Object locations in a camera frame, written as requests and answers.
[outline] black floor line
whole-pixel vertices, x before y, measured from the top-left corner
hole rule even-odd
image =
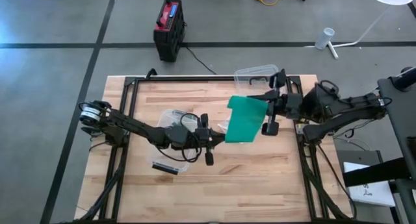
[[[116,0],[109,1],[107,10],[104,15],[103,23],[101,24],[101,28],[98,33],[98,37],[96,41],[97,45],[101,45],[103,43],[104,35],[109,25],[111,13],[112,13],[112,9],[114,8],[115,1]],[[99,47],[95,47],[94,50],[92,51],[91,59],[88,63],[88,67],[84,75],[83,84],[81,85],[81,89],[79,91],[77,103],[85,100],[88,87],[90,86],[91,77],[94,72],[94,67],[96,65],[97,58],[99,55],[99,50],[100,50]],[[79,120],[80,114],[81,114],[81,111],[78,109],[78,106],[74,105],[74,111],[72,114],[70,126],[66,134],[64,147],[62,148],[62,152],[60,154],[57,170],[55,172],[55,176],[53,177],[51,189],[49,190],[49,195],[47,196],[47,199],[46,199],[46,204],[45,204],[44,211],[40,220],[40,224],[49,224],[51,221],[53,209],[55,207],[55,203],[57,201],[57,197],[59,194],[60,185],[64,177],[66,164],[70,156],[73,139],[77,131],[78,120]]]
[[[96,43],[10,43],[0,44],[0,49],[88,49],[98,46]]]
[[[349,42],[332,42],[333,45]],[[314,45],[314,42],[184,42],[182,47],[189,48],[240,48],[240,47],[293,47],[302,48]],[[415,47],[413,42],[359,42],[354,47]],[[153,42],[138,43],[17,43],[0,44],[0,49],[147,49],[154,48]]]

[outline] clear plastic container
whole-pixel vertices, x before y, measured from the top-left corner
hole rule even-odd
[[[268,82],[271,75],[278,72],[275,65],[240,69],[234,73],[235,86],[239,95],[260,95],[270,90]]]
[[[159,119],[159,122],[157,124],[158,127],[170,127],[174,125],[180,125],[179,122],[182,115],[186,114],[186,112],[180,111],[180,110],[165,110],[161,118]],[[187,115],[183,117],[182,124],[191,132],[194,132],[197,127],[197,119],[194,116]],[[188,162],[177,162],[175,160],[172,160],[170,158],[167,158],[161,152],[159,152],[154,146],[152,156],[151,156],[151,163],[156,166],[160,166],[169,170],[174,170],[178,173],[184,172],[188,169],[189,163]],[[176,151],[171,149],[170,147],[167,149],[162,149],[162,152],[164,152],[166,155],[169,155],[173,158],[177,158],[182,160],[182,152]],[[185,155],[187,158],[194,158],[196,156],[195,150],[193,149],[185,149],[184,150]]]

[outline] white plastic cup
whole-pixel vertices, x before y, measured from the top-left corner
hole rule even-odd
[[[323,50],[327,46],[328,42],[331,41],[334,34],[335,31],[333,29],[325,28],[318,37],[317,42],[315,42],[315,48]]]

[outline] black carrying handle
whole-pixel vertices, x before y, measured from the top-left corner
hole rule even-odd
[[[162,15],[163,15],[164,6],[166,4],[170,5],[171,4],[171,1],[170,0],[164,0],[163,1],[163,5],[162,5],[162,8],[161,8],[161,11],[159,12],[159,15],[157,16],[157,21],[156,21],[156,24],[159,27],[162,27],[163,26],[163,23],[161,22],[161,18],[162,18]]]

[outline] black stand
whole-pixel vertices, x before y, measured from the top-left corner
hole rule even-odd
[[[392,192],[400,194],[409,223],[416,223],[416,204],[412,194],[412,189],[416,189],[416,88],[410,87],[416,79],[416,70],[409,73],[405,77],[378,81],[381,97],[391,99],[386,109],[403,157],[345,173],[344,181],[346,186],[357,186],[394,180],[391,182]]]

